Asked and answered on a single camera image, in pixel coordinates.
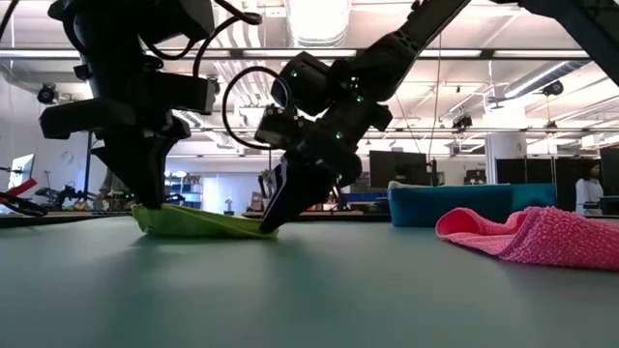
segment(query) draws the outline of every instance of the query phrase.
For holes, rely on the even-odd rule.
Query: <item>red object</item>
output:
[[[527,208],[506,223],[458,208],[437,222],[436,234],[507,261],[619,271],[619,224],[555,208]]]
[[[28,180],[26,180],[25,182],[21,183],[21,185],[19,185],[18,187],[14,187],[9,189],[8,191],[6,191],[7,194],[10,194],[12,196],[19,196],[20,194],[24,193],[25,191],[27,191],[28,189],[33,188],[34,186],[37,185],[37,181],[30,178]]]

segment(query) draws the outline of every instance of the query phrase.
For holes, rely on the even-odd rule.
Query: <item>table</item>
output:
[[[619,275],[523,266],[385,223],[277,241],[128,217],[0,231],[0,346],[613,347]]]

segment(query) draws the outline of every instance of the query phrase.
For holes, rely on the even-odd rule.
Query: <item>cable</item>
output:
[[[430,162],[432,155],[432,140],[434,140],[434,130],[436,129],[436,121],[438,119],[438,91],[441,83],[441,50],[443,49],[443,33],[438,34],[438,67],[436,69],[436,92],[434,93],[434,122],[432,123],[432,132],[429,134],[429,145],[427,147],[427,162]]]
[[[4,17],[2,17],[2,22],[0,22],[0,41],[2,41],[2,36],[7,30],[7,26],[9,26],[9,22],[11,21],[11,17],[13,16],[13,12],[15,11],[18,3],[19,0],[12,0],[7,8],[7,11],[4,13]]]
[[[411,129],[410,124],[408,123],[408,118],[406,117],[406,113],[404,113],[404,108],[402,107],[402,103],[399,101],[398,92],[396,92],[396,102],[398,102],[399,110],[402,113],[402,117],[404,118],[404,122],[406,122],[406,127],[408,128],[408,131],[410,131],[410,137],[415,142],[415,146],[417,147],[417,151],[421,154],[422,150],[419,148],[419,143],[417,142],[417,139],[415,139],[415,133],[413,132],[413,129]]]
[[[251,144],[251,143],[241,139],[239,136],[237,136],[232,131],[232,128],[230,127],[230,124],[228,123],[227,103],[228,103],[228,97],[230,95],[230,92],[232,91],[232,87],[234,87],[234,84],[236,84],[245,75],[247,75],[249,73],[255,73],[255,72],[267,73],[270,76],[272,76],[279,84],[281,84],[281,87],[283,88],[283,91],[286,94],[286,105],[283,105],[283,107],[284,108],[288,107],[288,104],[290,103],[290,95],[291,95],[291,93],[290,93],[290,87],[288,86],[286,81],[283,78],[281,78],[276,72],[272,71],[269,68],[253,66],[253,67],[249,67],[249,68],[246,68],[246,69],[242,70],[236,76],[232,77],[230,82],[228,82],[228,85],[225,88],[225,92],[223,92],[223,99],[221,101],[221,119],[223,120],[223,126],[225,127],[225,130],[228,132],[230,137],[232,137],[239,144],[244,145],[246,147],[249,147],[250,149],[270,151],[270,150],[274,150],[275,148],[272,147],[272,146],[263,146],[263,145]]]
[[[44,217],[47,215],[47,210],[45,208],[23,198],[13,196],[5,192],[0,192],[0,198],[3,199],[3,202],[1,204],[5,205],[7,208],[11,209],[16,213],[36,218]]]
[[[213,34],[211,34],[211,36],[202,43],[200,48],[197,50],[197,53],[195,54],[195,59],[193,60],[193,77],[200,77],[200,64],[202,64],[202,58],[204,57],[204,53],[206,52],[206,48],[208,48],[209,44],[211,44],[211,42],[220,32],[224,31],[230,25],[238,22],[239,20],[241,19],[237,17],[230,17],[226,19],[220,25],[218,25],[217,28],[215,28],[215,30],[213,31]]]
[[[174,60],[183,59],[187,55],[187,53],[189,53],[193,49],[193,46],[196,44],[196,41],[190,40],[187,43],[187,46],[185,47],[185,49],[183,49],[183,51],[181,51],[181,53],[179,53],[177,55],[165,54],[161,50],[159,50],[152,43],[145,43],[145,44],[146,44],[146,47],[148,47],[148,49],[150,49],[151,52],[153,52],[153,54],[155,54],[155,56],[157,56],[158,58],[161,58],[163,60],[172,60],[172,61],[174,61]]]
[[[220,5],[224,10],[230,12],[239,20],[243,20],[249,25],[262,24],[262,16],[260,14],[241,12],[239,9],[235,8],[234,6],[232,6],[232,4],[225,0],[215,0],[215,3]]]

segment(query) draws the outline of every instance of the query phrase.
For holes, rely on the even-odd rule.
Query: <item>computer monitor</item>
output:
[[[11,176],[9,177],[9,189],[20,186],[32,177],[34,163],[34,154],[13,159],[13,164],[11,164]]]
[[[602,179],[605,195],[619,194],[619,149],[601,149]]]
[[[426,154],[370,151],[369,185],[375,189],[386,189],[390,181],[430,186]]]

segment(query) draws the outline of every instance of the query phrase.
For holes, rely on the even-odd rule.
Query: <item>ceiling beam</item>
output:
[[[337,59],[355,57],[364,48],[305,48],[304,51],[318,59]],[[162,48],[162,52],[175,55],[181,48]],[[285,61],[302,50],[297,48],[216,48],[206,51],[203,60],[265,60]],[[193,61],[196,50],[187,54],[183,61]],[[588,54],[582,49],[538,49],[538,48],[443,48],[426,49],[418,61],[567,61],[587,60]],[[2,48],[0,61],[79,61],[79,53],[74,49]]]

